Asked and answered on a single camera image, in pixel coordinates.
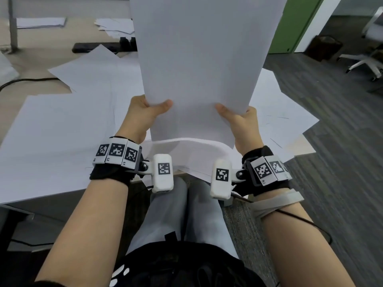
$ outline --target pants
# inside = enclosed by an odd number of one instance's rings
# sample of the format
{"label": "pants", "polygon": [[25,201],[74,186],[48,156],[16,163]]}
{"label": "pants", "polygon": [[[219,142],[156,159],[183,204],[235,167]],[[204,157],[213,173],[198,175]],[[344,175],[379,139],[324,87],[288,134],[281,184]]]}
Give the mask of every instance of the pants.
{"label": "pants", "polygon": [[164,241],[165,235],[173,231],[180,241],[186,213],[185,241],[218,246],[238,259],[218,200],[210,197],[210,186],[196,180],[188,190],[180,177],[174,178],[172,191],[151,194],[144,222],[133,237],[127,254],[148,243]]}

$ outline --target green door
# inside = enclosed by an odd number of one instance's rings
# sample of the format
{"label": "green door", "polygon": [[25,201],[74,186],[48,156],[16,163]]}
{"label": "green door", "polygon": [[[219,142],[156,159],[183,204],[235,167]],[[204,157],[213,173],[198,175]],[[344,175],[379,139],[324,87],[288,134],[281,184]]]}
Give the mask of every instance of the green door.
{"label": "green door", "polygon": [[287,0],[269,53],[293,52],[322,0]]}

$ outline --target trash bin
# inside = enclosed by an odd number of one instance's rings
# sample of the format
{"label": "trash bin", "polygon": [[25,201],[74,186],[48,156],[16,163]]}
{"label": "trash bin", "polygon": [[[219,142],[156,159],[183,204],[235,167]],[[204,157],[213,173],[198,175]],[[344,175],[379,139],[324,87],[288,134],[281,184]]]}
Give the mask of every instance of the trash bin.
{"label": "trash bin", "polygon": [[321,62],[323,59],[329,60],[335,53],[339,51],[343,46],[343,43],[336,40],[335,38],[325,36],[315,36],[311,41],[309,47],[306,49],[304,54]]}

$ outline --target qr code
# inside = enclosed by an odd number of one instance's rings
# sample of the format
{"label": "qr code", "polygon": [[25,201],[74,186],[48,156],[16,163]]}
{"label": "qr code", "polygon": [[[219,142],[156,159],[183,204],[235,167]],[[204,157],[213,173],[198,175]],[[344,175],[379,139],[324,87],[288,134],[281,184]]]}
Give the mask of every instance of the qr code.
{"label": "qr code", "polygon": [[110,156],[122,156],[124,153],[125,145],[124,144],[115,144],[112,143],[112,146],[110,147],[109,150],[109,155]]}
{"label": "qr code", "polygon": [[273,161],[270,162],[271,167],[274,169],[275,173],[282,173],[285,172],[282,165],[279,163],[279,161]]}
{"label": "qr code", "polygon": [[266,163],[262,163],[261,165],[256,167],[256,173],[259,178],[266,177],[271,174],[270,168],[267,166]]}
{"label": "qr code", "polygon": [[100,147],[98,148],[96,156],[105,156],[107,153],[107,150],[108,150],[108,146],[109,146],[109,144],[100,145]]}
{"label": "qr code", "polygon": [[138,151],[132,148],[126,149],[125,159],[131,162],[136,162]]}
{"label": "qr code", "polygon": [[170,163],[158,163],[158,174],[170,174]]}
{"label": "qr code", "polygon": [[229,170],[217,168],[216,180],[229,181]]}

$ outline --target person's right arm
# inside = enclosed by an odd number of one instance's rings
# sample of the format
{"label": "person's right arm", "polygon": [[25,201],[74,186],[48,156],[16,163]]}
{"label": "person's right arm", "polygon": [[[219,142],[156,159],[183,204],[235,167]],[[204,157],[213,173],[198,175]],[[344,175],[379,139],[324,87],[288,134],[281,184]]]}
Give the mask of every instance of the person's right arm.
{"label": "person's right arm", "polygon": [[[245,155],[264,146],[255,108],[249,107],[244,115],[236,115],[221,104],[217,104],[216,109],[230,123],[238,152]],[[272,198],[287,190],[269,191],[258,195],[256,200]],[[300,203],[281,210],[312,221]],[[262,222],[268,250],[282,287],[355,287],[317,228],[279,212],[268,214]]]}

